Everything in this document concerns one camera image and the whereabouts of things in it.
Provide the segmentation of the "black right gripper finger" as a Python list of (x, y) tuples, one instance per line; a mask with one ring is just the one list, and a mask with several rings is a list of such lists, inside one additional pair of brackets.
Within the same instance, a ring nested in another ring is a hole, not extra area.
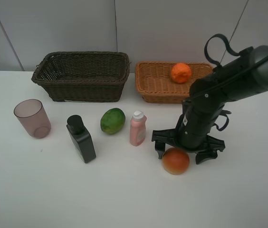
[(214, 160), (217, 157), (218, 157), (218, 154), (216, 151), (199, 152), (196, 154), (195, 161), (196, 161), (196, 164), (201, 164), (208, 160)]
[(165, 153), (165, 143), (160, 141), (155, 141), (155, 150), (158, 153), (158, 159), (162, 159)]

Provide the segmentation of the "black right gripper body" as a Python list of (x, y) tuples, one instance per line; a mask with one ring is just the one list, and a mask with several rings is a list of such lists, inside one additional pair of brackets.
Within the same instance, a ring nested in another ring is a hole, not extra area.
[(193, 107), (190, 101), (182, 101), (182, 114), (173, 129), (154, 130), (152, 141), (160, 141), (187, 152), (199, 153), (205, 151), (220, 151), (225, 149), (225, 142), (209, 136), (212, 127), (218, 131), (226, 128), (219, 127), (215, 121), (219, 116), (226, 117), (226, 111), (219, 108), (213, 114), (203, 113)]

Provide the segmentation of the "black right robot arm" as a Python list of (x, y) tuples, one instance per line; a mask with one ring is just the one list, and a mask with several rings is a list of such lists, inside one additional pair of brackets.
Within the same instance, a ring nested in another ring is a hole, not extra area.
[(197, 164), (216, 159), (218, 152), (225, 149), (225, 142), (208, 134), (213, 126), (220, 132), (228, 126), (228, 120), (222, 127), (215, 123), (219, 116), (228, 117), (231, 113), (224, 110), (224, 105), (267, 91), (268, 46), (241, 51), (239, 58), (215, 68), (191, 85), (175, 128), (153, 131), (158, 158), (163, 158), (166, 145), (170, 145), (195, 153)]

